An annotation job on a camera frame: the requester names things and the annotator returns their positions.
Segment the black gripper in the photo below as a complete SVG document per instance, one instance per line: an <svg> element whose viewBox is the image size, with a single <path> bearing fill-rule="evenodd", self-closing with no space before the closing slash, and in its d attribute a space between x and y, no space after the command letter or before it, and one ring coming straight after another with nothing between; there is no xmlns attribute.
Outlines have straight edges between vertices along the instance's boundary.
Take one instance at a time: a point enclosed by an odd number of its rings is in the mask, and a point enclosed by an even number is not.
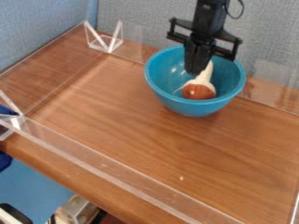
<svg viewBox="0 0 299 224"><path fill-rule="evenodd" d="M169 19L171 28L167 38L183 43L184 46L184 69L188 74L200 74L211 61L211 57L217 55L227 60L235 60L239 45L243 40L228 33L224 28L224 20L195 19L183 20L176 17ZM216 45L216 40L223 40L232 44L228 50Z"/></svg>

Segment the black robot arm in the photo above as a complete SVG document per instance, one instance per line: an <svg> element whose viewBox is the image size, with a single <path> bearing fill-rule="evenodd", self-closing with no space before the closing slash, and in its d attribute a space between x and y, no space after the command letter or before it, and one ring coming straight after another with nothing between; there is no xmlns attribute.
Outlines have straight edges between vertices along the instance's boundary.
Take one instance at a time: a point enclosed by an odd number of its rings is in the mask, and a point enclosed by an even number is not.
<svg viewBox="0 0 299 224"><path fill-rule="evenodd" d="M167 38L183 43L184 70L199 75L213 55L233 61L243 40L224 29L225 18L239 19L241 10L229 14L229 0L197 0L192 21L172 17Z"/></svg>

